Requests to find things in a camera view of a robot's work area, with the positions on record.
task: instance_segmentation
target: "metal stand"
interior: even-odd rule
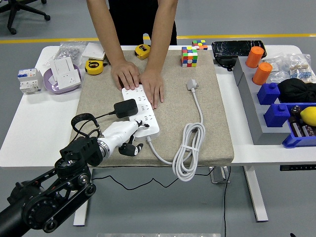
[[[93,177],[93,168],[89,168],[91,172],[91,178]],[[85,226],[85,220],[87,216],[88,201],[86,201],[75,212],[74,226]]]
[[[250,191],[257,222],[268,221],[268,215],[266,212],[265,204],[263,203],[255,169],[253,166],[244,166],[243,169],[245,171],[246,179],[248,182],[248,188]]]
[[[230,183],[228,180],[228,168],[227,166],[214,166],[210,167],[209,171],[211,171],[211,181],[212,184],[225,184]]]

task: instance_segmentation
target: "smartphone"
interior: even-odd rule
[[[267,56],[266,49],[261,40],[232,40],[215,41],[212,43],[214,57],[234,58],[238,56],[248,56],[253,46],[263,48],[262,58]]]

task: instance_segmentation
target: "hand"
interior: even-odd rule
[[[122,87],[126,90],[134,90],[139,86],[138,83],[138,67],[131,62],[122,60],[112,65],[111,74],[117,88],[122,91]]]
[[[145,94],[152,108],[158,107],[158,101],[163,102],[163,78],[155,71],[144,71],[139,75],[139,80],[144,87]]]

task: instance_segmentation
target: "finger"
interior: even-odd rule
[[[119,74],[119,78],[120,78],[120,81],[123,83],[124,88],[125,88],[126,90],[129,90],[129,85],[128,85],[128,83],[127,83],[126,77],[125,77],[125,75],[124,75],[123,72],[121,72],[121,73]]]
[[[133,81],[132,75],[130,74],[130,71],[124,71],[124,75],[125,75],[125,78],[127,80],[129,87],[132,90],[135,89],[134,81]]]
[[[155,87],[154,86],[150,86],[150,91],[152,94],[152,108],[155,109]]]
[[[163,88],[163,85],[159,88],[159,96],[160,96],[160,102],[163,103],[163,100],[164,100],[164,88]]]
[[[133,81],[134,81],[134,84],[135,84],[136,87],[139,86],[138,75],[139,75],[138,68],[135,67],[135,70],[132,70],[132,71],[131,71],[131,76],[132,76],[132,78],[133,78]]]
[[[115,86],[117,87],[117,89],[122,91],[122,87],[121,87],[120,82],[119,82],[119,77],[117,75],[114,75],[113,78],[114,78]]]
[[[159,101],[159,88],[156,87],[154,91],[154,109],[158,107],[158,101]]]
[[[144,92],[145,92],[145,94],[147,96],[147,99],[148,99],[149,103],[153,104],[153,94],[152,94],[152,92],[150,90],[149,84],[148,83],[143,84],[143,88],[144,88]]]

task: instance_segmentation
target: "office chair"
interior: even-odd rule
[[[16,30],[14,28],[12,28],[12,23],[13,23],[16,12],[21,10],[21,9],[42,15],[42,16],[44,16],[44,19],[46,21],[50,20],[50,16],[46,15],[45,12],[39,11],[35,8],[32,8],[32,7],[26,5],[26,4],[29,4],[31,2],[37,1],[37,0],[7,0],[7,1],[8,1],[8,4],[0,7],[0,13],[10,10],[10,16],[9,16],[7,27],[9,29],[9,31],[11,32],[11,34],[13,34],[13,35],[16,34]],[[46,4],[46,0],[40,0],[40,1],[41,1],[41,3]]]

